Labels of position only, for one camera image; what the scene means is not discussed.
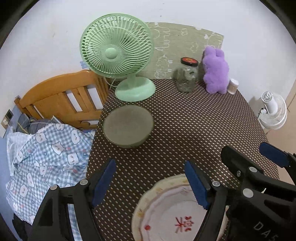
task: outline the white wall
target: white wall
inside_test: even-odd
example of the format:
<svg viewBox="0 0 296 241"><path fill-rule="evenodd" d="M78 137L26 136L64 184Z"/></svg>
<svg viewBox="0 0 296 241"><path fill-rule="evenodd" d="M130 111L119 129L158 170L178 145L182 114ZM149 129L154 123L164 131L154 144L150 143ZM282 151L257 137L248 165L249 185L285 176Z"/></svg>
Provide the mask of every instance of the white wall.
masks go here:
<svg viewBox="0 0 296 241"><path fill-rule="evenodd" d="M248 102L265 90L286 98L295 81L296 44L259 0L40 0L0 49L0 119L17 95L38 82L81 70L82 32L96 18L114 12L223 34L230 76L240 82Z"/></svg>

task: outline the silver screw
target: silver screw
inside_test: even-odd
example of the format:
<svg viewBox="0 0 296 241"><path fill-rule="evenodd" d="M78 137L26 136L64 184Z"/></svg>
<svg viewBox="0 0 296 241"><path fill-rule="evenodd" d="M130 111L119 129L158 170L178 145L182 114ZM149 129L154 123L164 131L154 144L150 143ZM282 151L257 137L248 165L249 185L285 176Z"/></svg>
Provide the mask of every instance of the silver screw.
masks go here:
<svg viewBox="0 0 296 241"><path fill-rule="evenodd" d="M83 179L80 181L80 185L86 185L88 183L88 180Z"/></svg>
<svg viewBox="0 0 296 241"><path fill-rule="evenodd" d="M218 182L218 181L213 181L212 184L214 187L220 186L220 182Z"/></svg>
<svg viewBox="0 0 296 241"><path fill-rule="evenodd" d="M56 190L57 189L57 184L54 184L50 187L50 190Z"/></svg>
<svg viewBox="0 0 296 241"><path fill-rule="evenodd" d="M247 198L251 198L254 196L253 191L249 188L245 188L244 190L242 190L242 194Z"/></svg>
<svg viewBox="0 0 296 241"><path fill-rule="evenodd" d="M249 170L250 170L251 172L257 172L257 169L254 168L254 167L249 167Z"/></svg>

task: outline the brown dotted tablecloth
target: brown dotted tablecloth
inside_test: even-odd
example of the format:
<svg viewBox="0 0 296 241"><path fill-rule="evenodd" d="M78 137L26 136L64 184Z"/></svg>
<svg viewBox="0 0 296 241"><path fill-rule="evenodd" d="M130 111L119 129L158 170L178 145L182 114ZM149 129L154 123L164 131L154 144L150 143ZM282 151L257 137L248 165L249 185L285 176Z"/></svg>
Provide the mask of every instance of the brown dotted tablecloth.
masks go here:
<svg viewBox="0 0 296 241"><path fill-rule="evenodd" d="M258 147L267 138L250 106L240 94L210 95L198 82L191 93L179 92L174 80L153 80L155 94L136 102L150 111L155 127L149 139L137 149L123 149L110 143L102 132L111 110L128 104L111 90L96 130L89 157L87 178L110 157L117 171L95 218L104 238L133 240L131 219L139 199L159 180L184 173L191 160L212 180L226 187L238 187L238 180L221 162L220 151L232 145L259 164L266 175L279 178L276 165L260 155Z"/></svg>

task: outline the blanket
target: blanket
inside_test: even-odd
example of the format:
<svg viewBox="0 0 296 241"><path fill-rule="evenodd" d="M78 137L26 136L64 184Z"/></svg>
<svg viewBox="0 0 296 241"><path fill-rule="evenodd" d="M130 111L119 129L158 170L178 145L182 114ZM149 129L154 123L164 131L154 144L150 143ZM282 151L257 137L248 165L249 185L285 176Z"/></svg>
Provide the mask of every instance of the blanket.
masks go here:
<svg viewBox="0 0 296 241"><path fill-rule="evenodd" d="M83 133L70 125L50 124L18 143L16 136L19 134L7 137L7 143L13 147L8 152L13 173L6 184L7 201L21 220L33 224L50 186L74 186L86 177L94 131ZM68 207L72 232L79 241L74 206Z"/></svg>

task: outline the green fan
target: green fan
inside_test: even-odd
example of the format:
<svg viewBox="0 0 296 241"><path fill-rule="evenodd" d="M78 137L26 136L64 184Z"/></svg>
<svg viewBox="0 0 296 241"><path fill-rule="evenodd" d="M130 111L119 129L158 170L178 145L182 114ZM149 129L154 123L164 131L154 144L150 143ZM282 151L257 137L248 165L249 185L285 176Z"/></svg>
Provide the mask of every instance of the green fan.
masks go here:
<svg viewBox="0 0 296 241"><path fill-rule="evenodd" d="M80 40L83 60L95 73L121 79L115 90L117 98L135 102L149 98L155 92L154 83L136 77L153 54L149 27L127 14L108 14L93 21Z"/></svg>

